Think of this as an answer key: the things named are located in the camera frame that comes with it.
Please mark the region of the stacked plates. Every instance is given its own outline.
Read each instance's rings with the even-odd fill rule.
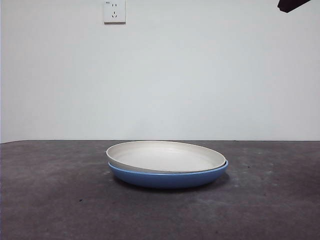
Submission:
[[[172,141],[131,141],[106,151],[119,179],[158,189],[179,189],[210,183],[220,177],[228,161],[212,149]]]

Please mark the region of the blue plate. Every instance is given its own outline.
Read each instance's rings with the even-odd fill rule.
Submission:
[[[129,184],[155,189],[184,189],[208,184],[220,177],[228,167],[228,161],[222,167],[190,173],[149,173],[124,170],[108,163],[113,174]]]

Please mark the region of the white bowl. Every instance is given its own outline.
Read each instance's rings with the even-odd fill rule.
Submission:
[[[222,167],[226,158],[212,149],[173,141],[130,141],[109,147],[110,163],[142,173],[195,173]]]

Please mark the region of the concrete floor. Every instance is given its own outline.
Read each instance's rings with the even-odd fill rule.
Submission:
[[[320,239],[320,141],[185,141],[229,167],[184,190],[115,179],[105,150],[120,142],[1,144],[1,239]]]

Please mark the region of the wall socket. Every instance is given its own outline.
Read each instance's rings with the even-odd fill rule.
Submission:
[[[126,0],[104,1],[104,24],[126,23]]]

